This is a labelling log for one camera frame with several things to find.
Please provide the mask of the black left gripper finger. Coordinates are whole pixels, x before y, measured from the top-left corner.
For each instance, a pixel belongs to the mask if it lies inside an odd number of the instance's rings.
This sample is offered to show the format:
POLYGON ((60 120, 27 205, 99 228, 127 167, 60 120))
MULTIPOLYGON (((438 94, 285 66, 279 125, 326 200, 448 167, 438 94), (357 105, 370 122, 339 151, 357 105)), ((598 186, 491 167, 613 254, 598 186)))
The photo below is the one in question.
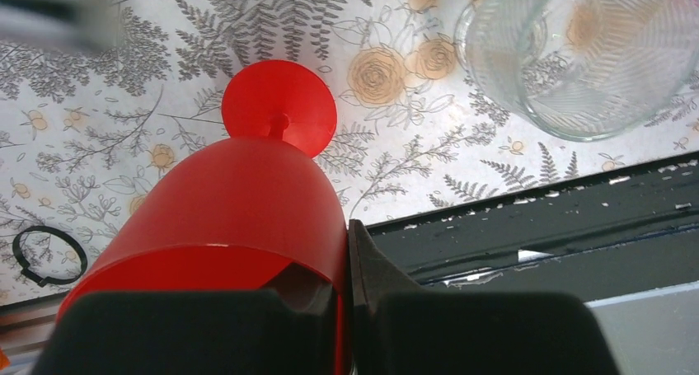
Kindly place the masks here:
POLYGON ((289 265, 248 291, 104 292, 60 318, 34 374, 331 374, 336 295, 289 265))

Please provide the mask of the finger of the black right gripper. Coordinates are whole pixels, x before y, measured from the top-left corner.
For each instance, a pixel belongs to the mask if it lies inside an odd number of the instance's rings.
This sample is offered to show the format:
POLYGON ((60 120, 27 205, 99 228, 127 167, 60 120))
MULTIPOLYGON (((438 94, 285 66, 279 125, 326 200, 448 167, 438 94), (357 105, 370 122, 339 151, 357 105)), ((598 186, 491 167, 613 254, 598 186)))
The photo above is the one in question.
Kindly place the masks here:
POLYGON ((616 374, 593 313, 565 293, 440 293, 348 226, 356 368, 362 374, 616 374))

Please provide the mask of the red plastic wine glass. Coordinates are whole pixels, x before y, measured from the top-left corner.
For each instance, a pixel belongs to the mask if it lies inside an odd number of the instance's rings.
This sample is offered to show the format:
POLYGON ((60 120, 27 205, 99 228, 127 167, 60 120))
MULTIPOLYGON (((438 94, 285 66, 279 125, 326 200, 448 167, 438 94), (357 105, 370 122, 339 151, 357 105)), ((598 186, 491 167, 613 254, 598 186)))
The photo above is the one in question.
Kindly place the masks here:
POLYGON ((228 138, 154 186, 66 297, 57 323, 91 293, 259 290, 295 264, 335 291, 331 374, 346 374, 345 216, 314 162, 335 132, 333 96, 302 65, 269 60, 233 77, 222 117, 228 138))

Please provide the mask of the clear wine glass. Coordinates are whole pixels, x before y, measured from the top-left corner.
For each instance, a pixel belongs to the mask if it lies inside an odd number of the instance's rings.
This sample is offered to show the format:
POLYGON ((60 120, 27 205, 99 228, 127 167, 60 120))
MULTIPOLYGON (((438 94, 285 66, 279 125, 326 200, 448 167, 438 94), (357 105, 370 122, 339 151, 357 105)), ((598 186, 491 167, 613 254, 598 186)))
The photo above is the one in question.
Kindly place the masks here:
POLYGON ((698 65, 698 0, 475 0, 457 55, 497 106, 597 141, 656 116, 698 65))

